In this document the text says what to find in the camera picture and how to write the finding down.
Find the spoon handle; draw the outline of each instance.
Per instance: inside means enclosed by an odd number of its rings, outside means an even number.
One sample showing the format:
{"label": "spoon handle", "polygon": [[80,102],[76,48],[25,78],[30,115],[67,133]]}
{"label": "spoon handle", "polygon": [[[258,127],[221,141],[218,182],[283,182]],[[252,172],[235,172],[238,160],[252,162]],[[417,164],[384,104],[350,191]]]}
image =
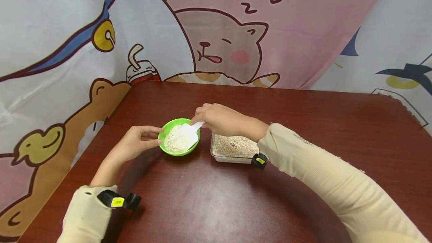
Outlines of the spoon handle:
{"label": "spoon handle", "polygon": [[202,125],[203,125],[204,123],[205,123],[204,121],[199,121],[199,122],[193,124],[191,127],[193,127],[193,129],[194,129],[195,131],[197,131],[197,130],[199,130],[199,128],[202,127]]}

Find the green bowl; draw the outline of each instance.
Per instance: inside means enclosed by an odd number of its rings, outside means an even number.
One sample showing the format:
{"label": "green bowl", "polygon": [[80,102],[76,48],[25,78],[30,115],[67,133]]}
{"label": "green bowl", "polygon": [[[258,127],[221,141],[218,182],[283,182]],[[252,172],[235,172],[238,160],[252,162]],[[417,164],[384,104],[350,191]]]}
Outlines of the green bowl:
{"label": "green bowl", "polygon": [[198,141],[196,141],[195,144],[193,144],[193,146],[188,149],[185,152],[182,153],[172,153],[169,152],[166,148],[165,148],[165,137],[167,137],[168,133],[170,133],[170,131],[173,129],[173,127],[177,126],[177,125],[183,125],[185,123],[190,123],[191,120],[187,119],[187,118],[177,118],[176,120],[171,120],[170,122],[168,122],[167,124],[165,124],[165,126],[163,126],[164,132],[159,133],[159,135],[157,136],[158,139],[162,140],[162,143],[159,145],[159,147],[167,154],[171,155],[171,156],[176,156],[176,157],[180,157],[180,156],[184,156],[189,154],[190,152],[192,152],[196,147],[198,142],[200,141],[201,138],[201,132],[200,130],[197,130],[196,134],[198,135]]}

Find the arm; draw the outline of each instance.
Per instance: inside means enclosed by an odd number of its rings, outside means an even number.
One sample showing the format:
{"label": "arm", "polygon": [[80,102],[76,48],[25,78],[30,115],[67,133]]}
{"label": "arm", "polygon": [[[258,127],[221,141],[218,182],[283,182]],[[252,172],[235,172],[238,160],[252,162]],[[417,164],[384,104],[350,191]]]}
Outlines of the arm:
{"label": "arm", "polygon": [[[252,139],[263,133],[260,124],[248,129]],[[353,242],[427,242],[375,181],[292,130],[272,124],[258,146],[280,171],[301,180],[333,209]]]}
{"label": "arm", "polygon": [[112,209],[98,198],[104,190],[117,191],[115,185],[122,165],[144,150],[158,146],[159,127],[131,127],[99,166],[89,186],[82,186],[73,195],[63,219],[63,231],[57,243],[98,243],[105,236]]}

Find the beige sleeve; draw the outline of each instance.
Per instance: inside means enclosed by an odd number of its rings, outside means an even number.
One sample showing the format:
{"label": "beige sleeve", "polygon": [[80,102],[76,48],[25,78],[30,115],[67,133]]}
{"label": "beige sleeve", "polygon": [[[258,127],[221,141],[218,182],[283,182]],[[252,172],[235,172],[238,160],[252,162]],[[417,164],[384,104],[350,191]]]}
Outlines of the beige sleeve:
{"label": "beige sleeve", "polygon": [[353,242],[428,242],[375,181],[292,130],[272,124],[258,146],[270,163],[301,180],[333,209]]}
{"label": "beige sleeve", "polygon": [[105,236],[112,209],[97,195],[104,190],[117,191],[117,186],[77,189],[63,219],[63,231],[57,243],[99,243]]}

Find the grain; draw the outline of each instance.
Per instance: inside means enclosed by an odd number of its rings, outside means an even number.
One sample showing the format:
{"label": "grain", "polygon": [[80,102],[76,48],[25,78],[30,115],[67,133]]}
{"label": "grain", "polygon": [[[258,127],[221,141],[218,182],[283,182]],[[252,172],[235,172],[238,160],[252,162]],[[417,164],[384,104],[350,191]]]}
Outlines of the grain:
{"label": "grain", "polygon": [[164,146],[170,153],[179,154],[188,150],[187,147],[187,139],[182,137],[178,137],[177,133],[179,132],[181,125],[176,125],[171,129],[168,135],[165,137]]}
{"label": "grain", "polygon": [[217,157],[252,158],[259,153],[259,148],[254,141],[242,136],[213,136],[212,153]]}

